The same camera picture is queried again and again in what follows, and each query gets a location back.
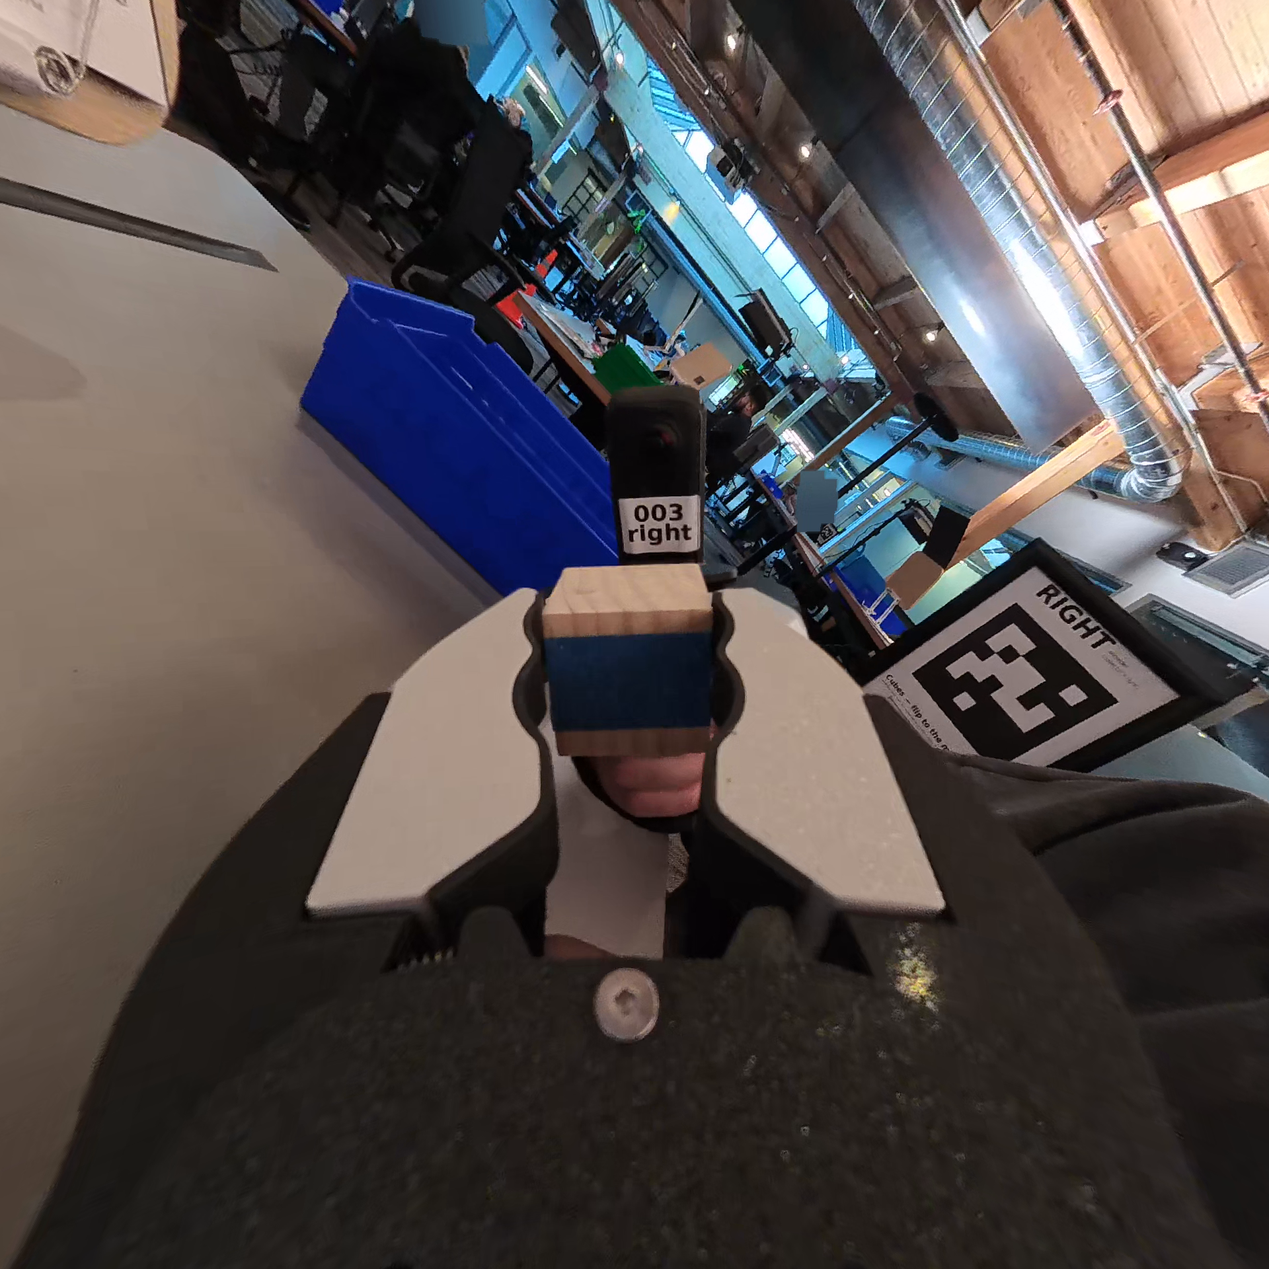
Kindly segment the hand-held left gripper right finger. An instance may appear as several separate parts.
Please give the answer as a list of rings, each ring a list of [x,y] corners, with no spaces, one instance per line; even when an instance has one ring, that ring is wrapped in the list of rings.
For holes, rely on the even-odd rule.
[[[937,920],[946,897],[865,690],[794,613],[721,590],[717,696],[691,880],[742,920],[779,909],[821,959],[850,920]]]

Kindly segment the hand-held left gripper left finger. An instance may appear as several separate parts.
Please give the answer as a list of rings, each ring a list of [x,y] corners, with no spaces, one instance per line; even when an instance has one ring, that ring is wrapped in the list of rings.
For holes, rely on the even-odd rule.
[[[541,939],[560,867],[543,595],[516,590],[393,686],[307,896],[315,918],[407,915],[434,948],[478,909]]]

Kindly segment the blue plastic bin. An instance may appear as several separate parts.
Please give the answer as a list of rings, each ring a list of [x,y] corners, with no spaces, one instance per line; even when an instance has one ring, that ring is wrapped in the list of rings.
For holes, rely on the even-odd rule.
[[[301,405],[502,595],[618,562],[606,459],[464,311],[351,278]]]

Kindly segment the person's right forearm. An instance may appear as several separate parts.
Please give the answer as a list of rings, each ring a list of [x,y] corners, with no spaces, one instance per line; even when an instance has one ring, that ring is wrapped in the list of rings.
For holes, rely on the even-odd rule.
[[[1232,1252],[1268,1266],[1268,806],[952,755],[1097,942]]]

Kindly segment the grey desk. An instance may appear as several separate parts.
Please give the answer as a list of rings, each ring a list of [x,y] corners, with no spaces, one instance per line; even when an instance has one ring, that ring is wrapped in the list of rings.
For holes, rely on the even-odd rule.
[[[4,205],[2,1238],[205,868],[499,593],[306,417],[345,278],[220,155],[4,107],[4,176],[250,264]]]

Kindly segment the person's right hand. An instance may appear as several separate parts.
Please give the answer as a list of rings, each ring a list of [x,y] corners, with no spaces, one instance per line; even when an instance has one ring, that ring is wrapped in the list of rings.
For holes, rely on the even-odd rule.
[[[593,760],[606,797],[632,819],[696,814],[702,805],[706,754],[603,755]]]

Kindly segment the green board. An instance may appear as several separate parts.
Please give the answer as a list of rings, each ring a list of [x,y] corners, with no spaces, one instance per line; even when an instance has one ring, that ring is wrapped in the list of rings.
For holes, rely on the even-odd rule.
[[[659,374],[629,343],[612,343],[606,352],[594,358],[593,371],[611,394],[632,388],[664,386]]]

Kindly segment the dark wooden table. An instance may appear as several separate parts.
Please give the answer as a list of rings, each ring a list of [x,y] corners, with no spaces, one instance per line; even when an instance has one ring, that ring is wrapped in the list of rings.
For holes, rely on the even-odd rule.
[[[552,356],[561,365],[569,367],[570,373],[585,385],[587,391],[596,397],[600,405],[609,405],[612,392],[594,374],[593,361],[582,355],[582,346],[576,337],[567,332],[549,315],[550,306],[540,302],[535,296],[529,296],[523,291],[516,293],[513,299],[526,321],[534,326],[540,338],[549,346]]]

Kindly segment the black and white marker board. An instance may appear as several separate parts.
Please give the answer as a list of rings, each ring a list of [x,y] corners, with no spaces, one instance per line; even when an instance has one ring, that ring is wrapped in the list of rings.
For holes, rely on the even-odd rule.
[[[1041,541],[877,652],[862,686],[939,749],[1070,772],[1094,772],[1218,704]]]

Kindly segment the black office chair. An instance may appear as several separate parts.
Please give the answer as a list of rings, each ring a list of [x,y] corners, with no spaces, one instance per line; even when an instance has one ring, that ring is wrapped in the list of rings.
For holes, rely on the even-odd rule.
[[[448,303],[469,278],[495,267],[502,287],[487,299],[492,306],[532,285],[532,275],[496,247],[531,160],[531,136],[505,116],[496,99],[487,99],[449,208],[437,228],[393,267],[392,285]]]

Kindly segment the instruction board on white stand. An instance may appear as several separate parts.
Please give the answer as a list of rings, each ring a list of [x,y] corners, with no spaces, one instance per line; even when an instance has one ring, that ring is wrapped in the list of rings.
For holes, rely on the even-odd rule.
[[[93,75],[73,96],[29,96],[2,86],[2,101],[63,131],[111,146],[129,146],[159,133],[171,115],[180,84],[180,18],[173,1],[150,1],[158,19],[170,101],[155,104]]]

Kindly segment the white instruction sheet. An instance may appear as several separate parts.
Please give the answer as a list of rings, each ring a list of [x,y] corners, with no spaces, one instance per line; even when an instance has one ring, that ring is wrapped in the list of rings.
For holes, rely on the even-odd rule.
[[[150,1],[2,3],[7,89],[64,101],[93,75],[146,101],[170,101]]]

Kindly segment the dark rectangular ceiling duct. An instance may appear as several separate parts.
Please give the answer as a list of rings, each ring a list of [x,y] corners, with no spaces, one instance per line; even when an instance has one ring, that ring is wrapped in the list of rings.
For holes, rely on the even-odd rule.
[[[1017,435],[1046,448],[1093,417],[1090,391],[856,3],[733,7]]]

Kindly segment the wide silver ventilation duct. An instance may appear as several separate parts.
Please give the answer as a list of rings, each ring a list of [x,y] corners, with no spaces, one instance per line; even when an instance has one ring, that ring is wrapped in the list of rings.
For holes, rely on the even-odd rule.
[[[1102,418],[1117,427],[1128,462],[1117,497],[1176,497],[1193,457],[1180,408],[1135,343],[1128,314],[966,19],[951,3],[854,6]]]

